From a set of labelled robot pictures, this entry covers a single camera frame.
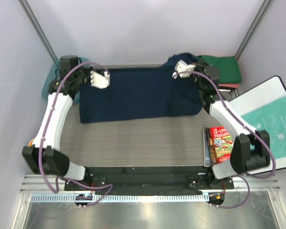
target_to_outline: white board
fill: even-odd
[[[234,55],[262,0],[28,0],[57,56],[163,63],[173,54]]]

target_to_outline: red book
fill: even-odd
[[[217,163],[229,160],[233,149],[233,139],[229,132],[223,127],[211,127],[211,138],[213,140]]]

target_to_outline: dark blue fabric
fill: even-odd
[[[192,63],[198,58],[183,53],[172,56],[158,68],[112,69],[108,88],[81,86],[81,122],[198,114],[201,104],[193,79],[172,78],[179,60]]]

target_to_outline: white wall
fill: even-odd
[[[39,129],[46,108],[41,90],[51,65],[20,4],[0,1],[0,229],[11,227],[29,172],[21,150]]]
[[[57,56],[163,63],[234,55],[263,0],[28,0]]]
[[[244,92],[273,75],[286,86],[286,0],[273,1],[260,26],[239,60]],[[277,172],[286,197],[286,170]]]

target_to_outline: gray tabletop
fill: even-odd
[[[68,112],[61,151],[94,166],[203,166],[203,127],[220,125],[204,110],[195,116],[81,124],[79,106]]]

